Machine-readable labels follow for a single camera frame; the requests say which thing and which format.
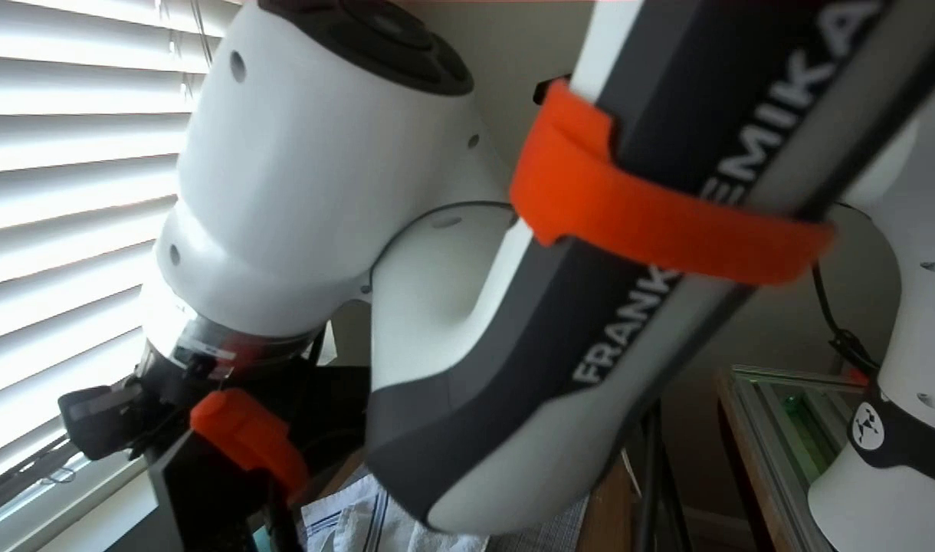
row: window blinds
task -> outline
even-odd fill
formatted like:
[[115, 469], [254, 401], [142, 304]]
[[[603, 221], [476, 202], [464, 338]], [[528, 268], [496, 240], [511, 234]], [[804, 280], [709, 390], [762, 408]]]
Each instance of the window blinds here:
[[136, 298], [225, 0], [0, 0], [0, 476], [137, 359]]

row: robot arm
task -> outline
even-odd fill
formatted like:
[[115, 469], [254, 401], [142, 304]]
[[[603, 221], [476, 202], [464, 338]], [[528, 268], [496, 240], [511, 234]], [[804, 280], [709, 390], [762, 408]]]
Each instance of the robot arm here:
[[[600, 0], [567, 89], [613, 121], [620, 172], [817, 221], [932, 84], [935, 0]], [[388, 4], [248, 4], [193, 116], [145, 327], [210, 390], [369, 293], [371, 472], [432, 527], [507, 533], [594, 483], [747, 289], [536, 240], [494, 206], [510, 172], [470, 92]]]
[[890, 240], [900, 304], [874, 390], [854, 411], [848, 446], [810, 487], [810, 508], [836, 549], [935, 549], [935, 97], [845, 196]]

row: cable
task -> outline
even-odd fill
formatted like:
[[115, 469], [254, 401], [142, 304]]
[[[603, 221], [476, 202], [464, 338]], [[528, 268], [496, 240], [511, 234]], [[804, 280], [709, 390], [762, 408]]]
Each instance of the cable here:
[[858, 371], [865, 371], [868, 377], [874, 377], [879, 371], [879, 360], [865, 348], [865, 343], [854, 338], [854, 330], [843, 327], [831, 310], [831, 298], [828, 298], [828, 284], [824, 284], [824, 273], [819, 263], [813, 263], [813, 289], [817, 298], [822, 304], [822, 316], [831, 327], [831, 345], [836, 348], [840, 359], [853, 360]]
[[871, 215], [868, 215], [868, 212], [861, 212], [861, 207], [854, 207], [854, 206], [848, 206], [848, 202], [835, 202], [835, 206], [840, 206], [843, 212], [853, 212], [853, 215], [858, 215], [858, 218], [871, 221]]
[[835, 319], [835, 310], [831, 310], [831, 298], [828, 298], [828, 284], [824, 284], [822, 267], [813, 263], [810, 275], [813, 275], [813, 289], [817, 289], [817, 298], [819, 298], [819, 304], [822, 304], [822, 311], [824, 311], [828, 327], [831, 327], [835, 333], [843, 330], [843, 327], [836, 326], [836, 319]]

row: orange strap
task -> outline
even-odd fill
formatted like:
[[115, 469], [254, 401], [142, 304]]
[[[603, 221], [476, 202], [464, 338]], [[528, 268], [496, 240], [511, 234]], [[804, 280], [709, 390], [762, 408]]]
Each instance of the orange strap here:
[[240, 469], [269, 472], [284, 498], [308, 487], [308, 464], [289, 440], [289, 425], [243, 390], [210, 391], [191, 411], [191, 430], [229, 458]]
[[600, 251], [664, 268], [780, 284], [835, 240], [824, 222], [716, 206], [623, 172], [613, 120], [555, 81], [528, 134], [511, 206], [549, 245], [578, 237]]

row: wall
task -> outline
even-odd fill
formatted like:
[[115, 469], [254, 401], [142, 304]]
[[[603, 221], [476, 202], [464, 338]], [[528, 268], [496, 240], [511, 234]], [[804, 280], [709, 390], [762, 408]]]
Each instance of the wall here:
[[[531, 89], [573, 68], [588, 4], [414, 4], [411, 9], [464, 53], [478, 80], [492, 138], [516, 156], [536, 109]], [[824, 256], [835, 310], [879, 355], [897, 301], [891, 255], [861, 215], [836, 207], [835, 222], [840, 243]], [[369, 359], [364, 326], [364, 307], [337, 316], [345, 360]], [[676, 380], [664, 395], [664, 433], [691, 506], [743, 512], [714, 423], [714, 373], [728, 364], [828, 371], [835, 353], [824, 339], [828, 327], [804, 280], [754, 293]]]

